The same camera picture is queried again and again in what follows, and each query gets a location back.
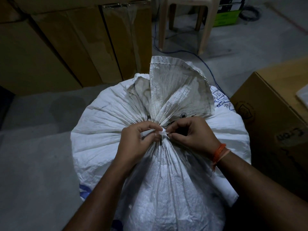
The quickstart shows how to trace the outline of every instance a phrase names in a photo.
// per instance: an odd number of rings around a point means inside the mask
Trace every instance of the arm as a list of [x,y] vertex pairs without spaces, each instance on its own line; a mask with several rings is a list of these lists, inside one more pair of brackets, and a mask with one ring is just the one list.
[[152,142],[159,141],[157,131],[140,139],[140,132],[149,129],[162,131],[158,124],[150,121],[133,124],[122,130],[115,159],[63,231],[110,230],[125,179]]
[[[176,132],[188,129],[187,136]],[[200,155],[213,158],[220,141],[206,121],[200,117],[183,118],[166,130],[169,138],[190,147]],[[233,186],[275,230],[308,230],[308,203],[272,181],[243,159],[230,152],[218,168]]]

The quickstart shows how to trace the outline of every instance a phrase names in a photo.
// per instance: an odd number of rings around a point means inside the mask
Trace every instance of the brown cardboard box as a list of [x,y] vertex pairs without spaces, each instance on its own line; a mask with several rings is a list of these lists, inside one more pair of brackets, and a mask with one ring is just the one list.
[[133,0],[14,0],[27,14],[40,14],[111,3],[128,3]]
[[254,72],[231,97],[250,136],[252,165],[308,200],[308,58]]
[[152,57],[150,1],[104,6],[103,15],[124,80],[149,73]]
[[21,20],[21,15],[7,0],[0,0],[0,23],[15,22],[18,20]]
[[17,95],[81,86],[28,20],[0,24],[0,86]]
[[122,81],[98,7],[32,17],[83,86]]

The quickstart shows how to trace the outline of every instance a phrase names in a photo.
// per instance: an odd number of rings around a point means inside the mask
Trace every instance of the stool leg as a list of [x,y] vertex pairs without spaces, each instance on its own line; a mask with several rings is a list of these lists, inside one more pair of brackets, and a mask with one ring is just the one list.
[[176,4],[171,4],[169,9],[169,29],[173,29],[174,18],[175,18]]
[[195,31],[199,31],[200,30],[204,10],[205,10],[205,6],[199,6],[199,12],[198,12],[198,18],[197,18],[197,23],[196,23]]
[[217,15],[217,11],[218,11],[218,7],[219,7],[219,1],[220,0],[214,0],[214,2],[212,4],[208,5],[208,14],[206,16],[206,21],[205,21],[205,25],[204,25],[204,30],[202,33],[202,39],[201,39],[201,43],[200,43],[200,47],[199,47],[199,51],[198,51],[198,55],[203,54],[209,37],[210,37],[210,33],[212,30],[212,27],[214,25],[214,21]]
[[164,43],[166,38],[166,21],[167,21],[167,14],[168,14],[168,3],[167,0],[161,0],[160,3],[160,12],[159,12],[159,41],[158,47],[159,50],[164,49]]

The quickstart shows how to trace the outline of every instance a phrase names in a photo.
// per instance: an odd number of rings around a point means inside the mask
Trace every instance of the beige plastic stool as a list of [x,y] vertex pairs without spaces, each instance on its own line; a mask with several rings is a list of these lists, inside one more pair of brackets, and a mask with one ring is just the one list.
[[206,22],[202,34],[202,39],[200,42],[200,47],[198,50],[198,55],[201,55],[204,52],[204,49],[208,43],[209,36],[214,25],[215,17],[218,11],[220,0],[161,0],[160,1],[160,15],[159,15],[159,49],[162,51],[164,48],[164,42],[166,37],[166,22],[168,8],[170,7],[169,13],[169,29],[173,29],[175,10],[177,4],[182,5],[199,5],[198,19],[196,23],[195,30],[199,31],[202,16],[205,10],[205,7],[208,7],[208,14],[206,17]]

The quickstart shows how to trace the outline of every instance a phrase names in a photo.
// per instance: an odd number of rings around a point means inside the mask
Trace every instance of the grey floor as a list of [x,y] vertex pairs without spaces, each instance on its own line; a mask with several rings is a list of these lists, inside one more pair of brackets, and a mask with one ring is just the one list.
[[[275,6],[308,30],[308,2]],[[264,6],[257,22],[239,20],[214,28],[201,58],[231,96],[259,68],[308,55],[308,36]],[[177,32],[193,30],[196,15],[175,19]],[[166,40],[165,51],[197,52],[201,33]],[[164,55],[153,49],[153,55]],[[194,55],[168,54],[192,61],[213,83]],[[85,107],[108,85],[63,93],[16,97],[0,131],[0,224],[2,230],[60,230],[80,206],[78,179],[71,157],[70,131]]]

